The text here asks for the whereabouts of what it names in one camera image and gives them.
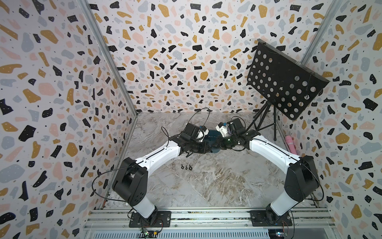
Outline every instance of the music stand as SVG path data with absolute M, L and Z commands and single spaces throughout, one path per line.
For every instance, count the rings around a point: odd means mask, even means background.
M 296 120 L 329 81 L 263 40 L 257 41 L 247 85 L 256 89 L 267 102 L 253 117 L 247 130 L 252 125 L 257 131 L 274 125 L 276 141 L 276 108 L 289 119 Z M 271 105 L 274 106 L 274 122 L 261 128 Z M 260 122 L 256 125 L 255 121 L 260 116 Z

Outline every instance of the mounting plate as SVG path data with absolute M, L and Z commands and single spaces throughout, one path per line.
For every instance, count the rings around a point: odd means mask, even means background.
M 275 225 L 270 224 L 265 220 L 267 217 L 265 215 L 265 210 L 253 210 L 249 211 L 249 214 L 251 215 L 251 221 L 252 226 L 283 226 L 282 221 L 286 222 L 288 226 L 292 226 L 292 220 L 288 219 L 289 214 L 285 213 L 277 222 Z
M 139 213 L 132 213 L 131 214 L 131 220 L 129 223 L 130 228 L 141 228 L 145 226 L 150 226 L 148 223 L 145 223 L 143 220 L 140 220 L 141 216 Z M 161 228 L 162 222 L 163 227 L 168 228 L 170 227 L 170 221 L 171 221 L 171 211 L 158 211 L 157 220 L 154 223 L 154 225 L 150 226 L 151 228 Z

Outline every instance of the terrazzo wallpaper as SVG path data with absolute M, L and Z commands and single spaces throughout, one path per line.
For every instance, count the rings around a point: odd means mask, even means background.
M 331 0 L 89 0 L 138 112 L 252 112 L 257 41 L 301 60 Z
M 381 238 L 381 13 L 382 1 L 343 1 L 309 62 L 331 82 L 297 121 L 281 117 L 298 153 L 315 156 L 320 205 L 347 239 Z
M 131 113 L 77 2 L 1 0 L 0 16 L 0 237 L 82 238 Z

